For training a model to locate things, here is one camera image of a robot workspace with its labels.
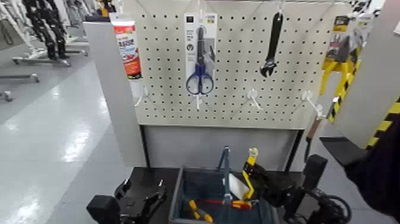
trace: yellow and black striped tape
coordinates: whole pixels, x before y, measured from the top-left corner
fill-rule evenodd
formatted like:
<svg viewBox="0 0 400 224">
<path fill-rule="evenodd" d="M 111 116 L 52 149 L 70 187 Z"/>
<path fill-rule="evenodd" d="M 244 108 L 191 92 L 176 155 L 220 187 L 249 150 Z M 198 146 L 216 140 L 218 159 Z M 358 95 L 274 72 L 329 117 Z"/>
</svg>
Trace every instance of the yellow and black striped tape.
<svg viewBox="0 0 400 224">
<path fill-rule="evenodd" d="M 372 147 L 376 145 L 379 139 L 382 138 L 385 133 L 388 133 L 390 131 L 390 127 L 392 126 L 393 122 L 398 121 L 400 121 L 400 97 L 389 109 L 387 116 L 376 129 L 374 136 L 369 140 L 366 149 L 372 149 Z"/>
<path fill-rule="evenodd" d="M 337 95 L 337 97 L 339 97 L 338 101 L 333 105 L 333 109 L 332 112 L 329 114 L 328 119 L 330 122 L 334 122 L 335 121 L 335 116 L 338 114 L 339 110 L 340 110 L 340 106 L 343 103 L 343 100 L 345 99 L 346 95 L 347 95 L 347 91 L 349 89 L 349 87 L 351 86 L 351 84 L 353 83 L 355 74 L 357 73 L 358 69 L 361 66 L 361 60 L 358 60 L 356 63 L 356 66 L 353 69 L 352 73 L 348 73 L 347 77 L 346 77 L 346 82 L 344 83 L 344 85 L 342 86 L 341 90 L 339 91 L 339 94 Z"/>
</svg>

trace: blue tool bin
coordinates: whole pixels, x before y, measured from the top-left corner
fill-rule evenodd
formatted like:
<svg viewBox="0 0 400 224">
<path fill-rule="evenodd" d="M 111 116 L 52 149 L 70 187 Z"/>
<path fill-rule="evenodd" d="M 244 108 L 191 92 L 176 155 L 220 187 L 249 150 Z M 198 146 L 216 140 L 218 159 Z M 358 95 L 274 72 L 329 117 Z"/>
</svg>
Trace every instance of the blue tool bin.
<svg viewBox="0 0 400 224">
<path fill-rule="evenodd" d="M 182 197 L 183 195 L 190 200 L 195 200 L 197 207 L 210 214 L 214 223 L 278 223 L 275 209 L 265 200 L 260 200 L 251 210 L 239 210 L 231 208 L 230 206 L 202 202 L 201 200 L 224 199 L 225 191 L 222 183 L 223 178 L 223 169 L 215 171 L 182 167 L 179 171 L 172 198 L 169 224 L 208 223 L 205 220 L 196 220 L 194 218 L 189 205 Z"/>
</svg>

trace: pegboard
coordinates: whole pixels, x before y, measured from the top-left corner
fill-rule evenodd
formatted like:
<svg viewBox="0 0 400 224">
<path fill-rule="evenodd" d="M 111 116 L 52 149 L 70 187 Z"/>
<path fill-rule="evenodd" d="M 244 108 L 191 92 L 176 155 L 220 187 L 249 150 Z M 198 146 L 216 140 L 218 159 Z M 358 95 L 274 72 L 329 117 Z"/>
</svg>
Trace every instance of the pegboard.
<svg viewBox="0 0 400 224">
<path fill-rule="evenodd" d="M 142 125 L 224 126 L 305 129 L 313 109 L 303 91 L 317 95 L 321 64 L 337 15 L 349 13 L 344 2 L 286 2 L 276 53 L 278 67 L 264 78 L 259 67 L 268 53 L 275 1 L 207 1 L 218 14 L 215 88 L 202 97 L 200 110 L 185 87 L 184 13 L 197 1 L 126 2 L 135 16 L 139 55 L 147 98 L 136 107 Z M 251 106 L 249 90 L 258 92 L 263 110 Z"/>
</svg>

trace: floor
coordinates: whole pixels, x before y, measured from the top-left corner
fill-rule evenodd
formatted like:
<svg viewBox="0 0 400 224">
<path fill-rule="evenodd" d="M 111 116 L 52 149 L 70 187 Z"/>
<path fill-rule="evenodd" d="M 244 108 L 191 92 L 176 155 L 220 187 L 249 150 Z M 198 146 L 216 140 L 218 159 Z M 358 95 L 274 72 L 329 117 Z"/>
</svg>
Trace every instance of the floor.
<svg viewBox="0 0 400 224">
<path fill-rule="evenodd" d="M 112 194 L 132 171 L 123 166 L 96 68 L 82 55 L 67 68 L 15 66 L 10 56 L 25 50 L 0 52 L 2 74 L 37 73 L 41 81 L 0 80 L 14 97 L 0 101 L 0 223 L 94 223 L 87 203 Z M 320 142 L 313 148 L 329 159 L 319 187 L 351 205 L 351 223 L 395 223 L 366 205 Z"/>
</svg>

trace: gray panel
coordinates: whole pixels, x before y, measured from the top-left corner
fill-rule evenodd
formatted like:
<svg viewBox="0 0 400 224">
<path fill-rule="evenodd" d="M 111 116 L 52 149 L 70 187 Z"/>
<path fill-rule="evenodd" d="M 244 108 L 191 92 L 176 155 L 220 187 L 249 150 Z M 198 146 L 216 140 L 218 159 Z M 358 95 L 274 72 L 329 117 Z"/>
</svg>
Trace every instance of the gray panel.
<svg viewBox="0 0 400 224">
<path fill-rule="evenodd" d="M 135 103 L 111 23 L 84 23 L 101 88 L 126 166 L 144 166 Z"/>
<path fill-rule="evenodd" d="M 281 170 L 296 131 L 211 127 L 147 126 L 146 139 L 151 166 L 206 167 L 218 165 L 225 145 L 231 149 L 230 167 L 241 170 L 257 147 L 257 163 L 267 170 Z"/>
<path fill-rule="evenodd" d="M 375 21 L 362 53 L 362 65 L 335 119 L 335 126 L 360 148 L 400 94 L 400 36 L 393 30 L 400 20 L 400 2 L 387 0 Z"/>
</svg>

